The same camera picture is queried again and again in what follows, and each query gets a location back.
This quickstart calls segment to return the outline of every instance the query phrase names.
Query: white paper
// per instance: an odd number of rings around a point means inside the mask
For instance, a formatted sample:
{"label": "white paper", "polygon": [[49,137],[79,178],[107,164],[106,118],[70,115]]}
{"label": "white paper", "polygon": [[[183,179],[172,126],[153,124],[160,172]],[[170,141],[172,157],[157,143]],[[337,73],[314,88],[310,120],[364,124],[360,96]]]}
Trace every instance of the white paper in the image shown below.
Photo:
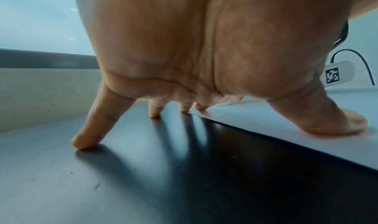
{"label": "white paper", "polygon": [[298,129],[266,102],[249,98],[240,104],[214,106],[202,113],[191,109],[190,113],[283,139],[378,170],[378,87],[331,87],[327,92],[340,107],[367,117],[370,128],[359,136],[316,137]]}

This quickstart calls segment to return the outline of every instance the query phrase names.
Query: table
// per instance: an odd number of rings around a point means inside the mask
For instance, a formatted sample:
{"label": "table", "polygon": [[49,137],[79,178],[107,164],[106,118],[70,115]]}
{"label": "table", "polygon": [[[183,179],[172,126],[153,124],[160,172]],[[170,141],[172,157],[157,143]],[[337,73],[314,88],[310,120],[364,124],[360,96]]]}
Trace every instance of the table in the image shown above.
{"label": "table", "polygon": [[86,152],[84,120],[0,135],[1,224],[377,223],[374,170],[175,103],[136,103]]}

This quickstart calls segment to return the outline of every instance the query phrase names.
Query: hand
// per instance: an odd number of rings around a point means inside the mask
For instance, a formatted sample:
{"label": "hand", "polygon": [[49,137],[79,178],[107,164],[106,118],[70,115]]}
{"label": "hand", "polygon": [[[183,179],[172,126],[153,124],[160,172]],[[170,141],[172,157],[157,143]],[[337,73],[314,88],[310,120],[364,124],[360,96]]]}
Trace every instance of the hand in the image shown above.
{"label": "hand", "polygon": [[158,117],[230,97],[265,99],[310,133],[348,135],[367,121],[327,97],[319,76],[351,0],[77,0],[103,83],[72,140],[96,146],[138,98]]}

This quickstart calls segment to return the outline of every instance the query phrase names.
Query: black cable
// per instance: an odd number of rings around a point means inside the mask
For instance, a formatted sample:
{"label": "black cable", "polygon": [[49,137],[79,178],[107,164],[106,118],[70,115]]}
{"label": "black cable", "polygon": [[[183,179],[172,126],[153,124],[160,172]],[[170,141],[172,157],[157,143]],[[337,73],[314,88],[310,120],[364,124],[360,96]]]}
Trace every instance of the black cable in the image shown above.
{"label": "black cable", "polygon": [[332,55],[332,57],[331,57],[331,64],[335,63],[335,56],[336,56],[338,53],[343,52],[343,51],[353,52],[353,53],[357,54],[357,55],[361,58],[362,62],[363,62],[363,63],[365,64],[365,66],[366,66],[367,73],[368,73],[369,76],[370,76],[371,84],[372,84],[372,85],[375,85],[374,78],[373,78],[373,75],[371,74],[371,70],[370,70],[369,65],[367,64],[367,61],[365,60],[365,58],[364,58],[359,52],[357,52],[357,51],[355,51],[355,50],[352,50],[352,49],[341,49],[341,50],[338,50],[337,52],[335,52],[335,53]]}

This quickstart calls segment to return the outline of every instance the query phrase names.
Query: qr code sticker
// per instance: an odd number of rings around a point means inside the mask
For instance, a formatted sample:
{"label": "qr code sticker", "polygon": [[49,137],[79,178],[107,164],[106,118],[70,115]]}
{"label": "qr code sticker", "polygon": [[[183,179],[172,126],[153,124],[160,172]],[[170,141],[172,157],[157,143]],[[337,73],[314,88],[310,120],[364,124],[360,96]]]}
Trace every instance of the qr code sticker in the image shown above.
{"label": "qr code sticker", "polygon": [[339,68],[326,70],[327,84],[340,81]]}

